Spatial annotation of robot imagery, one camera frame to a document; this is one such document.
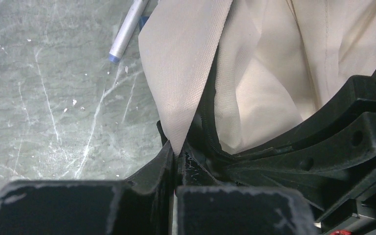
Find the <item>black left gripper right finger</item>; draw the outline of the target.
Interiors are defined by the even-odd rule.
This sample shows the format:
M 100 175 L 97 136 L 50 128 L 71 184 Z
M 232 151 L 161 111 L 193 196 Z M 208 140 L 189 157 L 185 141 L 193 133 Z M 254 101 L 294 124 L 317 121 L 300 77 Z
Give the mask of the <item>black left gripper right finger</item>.
M 204 163 L 203 153 L 184 145 L 178 157 L 178 234 L 317 234 L 310 206 L 297 190 L 224 183 Z

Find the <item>beige canvas backpack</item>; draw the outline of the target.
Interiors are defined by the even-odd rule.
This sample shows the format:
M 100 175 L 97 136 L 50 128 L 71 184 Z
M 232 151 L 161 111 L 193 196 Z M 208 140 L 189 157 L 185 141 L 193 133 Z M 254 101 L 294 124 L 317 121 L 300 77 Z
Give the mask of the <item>beige canvas backpack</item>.
M 376 0 L 163 0 L 139 34 L 165 136 L 180 153 L 216 64 L 222 149 L 297 126 L 355 74 L 376 69 Z

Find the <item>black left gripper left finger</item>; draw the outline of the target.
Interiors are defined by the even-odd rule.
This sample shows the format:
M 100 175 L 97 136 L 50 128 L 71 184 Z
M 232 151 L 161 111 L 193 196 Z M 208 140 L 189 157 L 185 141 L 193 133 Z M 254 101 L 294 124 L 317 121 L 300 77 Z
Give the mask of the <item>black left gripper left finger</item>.
M 123 180 L 13 181 L 0 190 L 0 235 L 168 235 L 170 143 Z

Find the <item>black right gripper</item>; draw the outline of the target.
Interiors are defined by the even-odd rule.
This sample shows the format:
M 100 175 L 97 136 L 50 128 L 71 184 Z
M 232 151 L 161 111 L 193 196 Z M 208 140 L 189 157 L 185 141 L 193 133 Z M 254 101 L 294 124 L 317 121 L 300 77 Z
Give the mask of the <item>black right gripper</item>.
M 240 155 L 271 157 L 229 166 L 230 178 L 300 191 L 320 235 L 376 235 L 376 70 L 351 76 L 308 119 Z

